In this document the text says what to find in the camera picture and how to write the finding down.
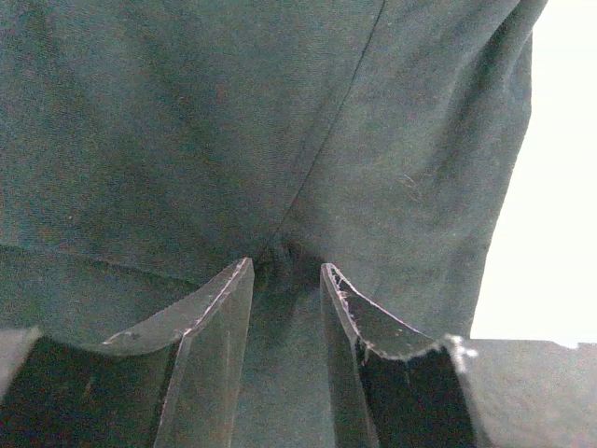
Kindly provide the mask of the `black t shirt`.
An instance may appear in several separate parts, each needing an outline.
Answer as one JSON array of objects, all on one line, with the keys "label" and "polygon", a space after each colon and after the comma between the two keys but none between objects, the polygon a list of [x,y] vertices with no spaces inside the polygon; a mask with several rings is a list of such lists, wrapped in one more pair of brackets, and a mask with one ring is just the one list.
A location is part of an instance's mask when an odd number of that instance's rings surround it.
[{"label": "black t shirt", "polygon": [[236,259],[232,443],[335,443],[320,268],[467,335],[541,1],[5,1],[1,325],[104,340]]}]

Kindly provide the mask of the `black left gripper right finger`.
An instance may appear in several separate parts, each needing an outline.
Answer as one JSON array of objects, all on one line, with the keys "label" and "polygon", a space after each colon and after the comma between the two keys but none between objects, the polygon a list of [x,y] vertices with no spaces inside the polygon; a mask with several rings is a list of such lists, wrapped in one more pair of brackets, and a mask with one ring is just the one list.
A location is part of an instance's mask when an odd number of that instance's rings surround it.
[{"label": "black left gripper right finger", "polygon": [[434,340],[321,268],[339,447],[592,447],[596,347]]}]

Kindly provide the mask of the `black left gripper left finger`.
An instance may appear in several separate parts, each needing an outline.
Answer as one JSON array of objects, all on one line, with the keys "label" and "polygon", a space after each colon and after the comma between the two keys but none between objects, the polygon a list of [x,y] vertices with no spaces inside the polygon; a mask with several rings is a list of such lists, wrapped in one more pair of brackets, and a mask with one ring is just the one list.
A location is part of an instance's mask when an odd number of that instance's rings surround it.
[{"label": "black left gripper left finger", "polygon": [[2,257],[2,445],[230,446],[253,281]]}]

